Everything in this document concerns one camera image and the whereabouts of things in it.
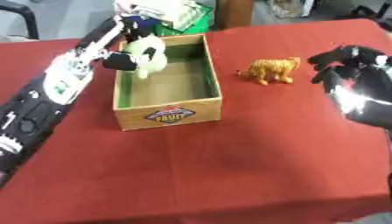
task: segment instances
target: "plush toy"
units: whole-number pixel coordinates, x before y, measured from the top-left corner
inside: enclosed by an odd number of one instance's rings
[[[241,77],[256,77],[260,84],[268,85],[266,77],[268,74],[273,80],[292,83],[291,73],[299,68],[300,58],[290,57],[288,59],[259,59],[252,63],[245,73],[237,71]]]
[[[167,65],[165,42],[152,34],[131,42],[125,51],[142,58],[134,72],[140,79],[146,79],[149,74],[162,71]]]

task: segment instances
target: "orange toy animal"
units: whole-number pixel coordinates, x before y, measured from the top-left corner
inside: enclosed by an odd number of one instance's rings
[[[299,68],[300,58],[290,57],[288,59],[259,59],[252,63],[245,73],[238,72],[241,77],[256,77],[260,84],[268,85],[265,80],[268,74],[276,81],[292,83],[291,73]]]

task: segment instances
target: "white plush toy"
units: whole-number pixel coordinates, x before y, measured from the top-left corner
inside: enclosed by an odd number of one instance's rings
[[[137,41],[131,42],[126,48],[125,51],[135,55],[135,56],[143,56],[145,55],[145,51],[149,48],[155,49],[155,53],[153,54],[151,60],[147,59],[145,62],[139,63],[135,74],[140,79],[146,79],[149,74],[162,71],[167,65],[167,58],[165,55],[165,42],[156,37],[155,35],[150,35],[146,38],[140,38]]]

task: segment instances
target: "wooden box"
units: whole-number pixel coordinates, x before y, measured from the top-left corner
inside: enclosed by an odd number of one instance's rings
[[[113,109],[123,130],[221,119],[221,89],[204,35],[163,38],[167,67],[141,80],[117,71]]]

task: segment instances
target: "green container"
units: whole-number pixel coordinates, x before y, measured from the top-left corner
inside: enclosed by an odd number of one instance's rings
[[[171,27],[165,26],[163,24],[155,25],[155,34],[157,36],[173,36],[173,35],[183,35],[183,34],[196,34],[196,33],[206,33],[209,31],[209,23],[211,20],[213,10],[205,5],[202,5],[202,10],[206,12],[204,17],[199,19],[191,27],[185,31],[178,31],[172,29]]]

